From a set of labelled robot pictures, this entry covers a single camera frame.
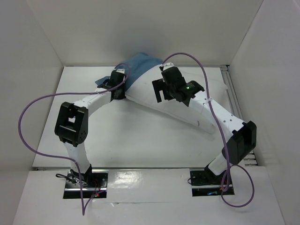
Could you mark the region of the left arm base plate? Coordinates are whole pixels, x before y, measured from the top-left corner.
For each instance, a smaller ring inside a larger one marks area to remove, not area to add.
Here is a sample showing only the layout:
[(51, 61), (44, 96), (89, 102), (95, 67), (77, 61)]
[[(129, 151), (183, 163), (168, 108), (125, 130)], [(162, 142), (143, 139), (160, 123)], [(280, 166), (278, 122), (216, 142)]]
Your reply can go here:
[[(83, 199), (93, 198), (104, 199), (107, 197), (108, 171), (93, 172), (89, 183), (83, 182), (82, 193)], [(65, 182), (63, 199), (80, 199), (80, 184), (79, 180), (72, 177), (68, 172)]]

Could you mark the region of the blue pillowcase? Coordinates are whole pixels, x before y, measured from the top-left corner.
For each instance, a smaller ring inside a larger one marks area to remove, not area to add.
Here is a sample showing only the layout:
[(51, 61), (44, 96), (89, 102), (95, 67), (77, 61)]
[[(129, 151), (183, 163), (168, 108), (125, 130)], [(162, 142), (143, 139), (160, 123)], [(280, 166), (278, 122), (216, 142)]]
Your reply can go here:
[(146, 53), (140, 52), (133, 57), (122, 61), (119, 65), (112, 70), (106, 76), (95, 81), (97, 88), (101, 86), (103, 83), (106, 86), (116, 86), (116, 84), (108, 84), (108, 80), (111, 78), (113, 72), (117, 69), (125, 69), (125, 74), (129, 74), (129, 78), (123, 85), (125, 93), (127, 90), (133, 85), (133, 83), (141, 77), (144, 73), (146, 73), (151, 68), (161, 64), (163, 62), (162, 59), (150, 56)]

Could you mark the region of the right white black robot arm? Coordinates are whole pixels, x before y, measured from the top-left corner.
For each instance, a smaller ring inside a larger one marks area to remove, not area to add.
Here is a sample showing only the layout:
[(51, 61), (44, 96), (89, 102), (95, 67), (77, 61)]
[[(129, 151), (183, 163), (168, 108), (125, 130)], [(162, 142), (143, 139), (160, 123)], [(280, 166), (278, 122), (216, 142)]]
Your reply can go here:
[(160, 65), (162, 78), (152, 81), (157, 102), (176, 100), (196, 110), (209, 122), (218, 127), (224, 144), (222, 152), (206, 167), (205, 180), (214, 184), (221, 173), (237, 165), (256, 146), (257, 126), (245, 122), (211, 98), (209, 87), (196, 81), (186, 82), (180, 70), (172, 63)]

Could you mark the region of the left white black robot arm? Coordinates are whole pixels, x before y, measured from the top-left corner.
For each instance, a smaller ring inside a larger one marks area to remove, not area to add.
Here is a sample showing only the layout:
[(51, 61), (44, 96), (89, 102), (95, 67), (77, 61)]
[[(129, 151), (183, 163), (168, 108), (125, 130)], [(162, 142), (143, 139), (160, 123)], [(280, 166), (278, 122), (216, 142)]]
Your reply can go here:
[(92, 166), (85, 150), (85, 139), (88, 136), (89, 116), (100, 107), (125, 98), (126, 75), (124, 69), (112, 71), (111, 76), (97, 86), (96, 95), (88, 95), (74, 103), (64, 102), (60, 106), (54, 133), (64, 143), (68, 157), (75, 160), (71, 163), (71, 175), (76, 182), (87, 187), (92, 183)]

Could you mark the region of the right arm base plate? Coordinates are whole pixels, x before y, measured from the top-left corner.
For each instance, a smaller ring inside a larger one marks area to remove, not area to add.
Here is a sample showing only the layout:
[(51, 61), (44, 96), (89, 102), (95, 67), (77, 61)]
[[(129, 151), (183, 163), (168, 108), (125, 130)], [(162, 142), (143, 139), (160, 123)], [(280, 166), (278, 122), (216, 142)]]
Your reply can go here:
[(207, 175), (204, 169), (201, 170), (190, 170), (190, 178), (187, 180), (188, 184), (191, 185), (192, 196), (218, 196), (222, 194), (222, 177), (225, 172), (218, 176)]

